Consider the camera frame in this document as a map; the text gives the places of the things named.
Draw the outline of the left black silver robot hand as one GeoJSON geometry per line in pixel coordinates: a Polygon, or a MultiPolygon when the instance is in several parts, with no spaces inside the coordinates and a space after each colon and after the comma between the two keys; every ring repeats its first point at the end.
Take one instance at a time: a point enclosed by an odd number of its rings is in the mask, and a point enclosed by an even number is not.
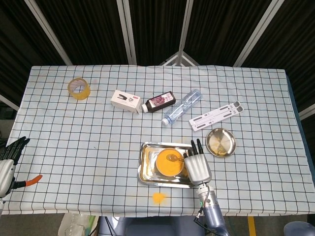
{"type": "Polygon", "coordinates": [[[29,143],[30,139],[19,138],[4,148],[0,154],[0,198],[6,197],[11,190],[34,185],[42,179],[38,175],[31,180],[17,181],[14,174],[18,161],[22,155],[22,150],[29,143]]]}

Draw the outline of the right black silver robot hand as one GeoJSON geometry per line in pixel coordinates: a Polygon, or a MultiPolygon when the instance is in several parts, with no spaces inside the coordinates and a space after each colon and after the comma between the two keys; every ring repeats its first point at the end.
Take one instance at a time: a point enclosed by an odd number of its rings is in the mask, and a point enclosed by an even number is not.
{"type": "Polygon", "coordinates": [[[200,139],[191,140],[191,148],[183,154],[186,170],[189,179],[194,186],[209,183],[212,180],[212,173],[204,154],[200,139]]]}

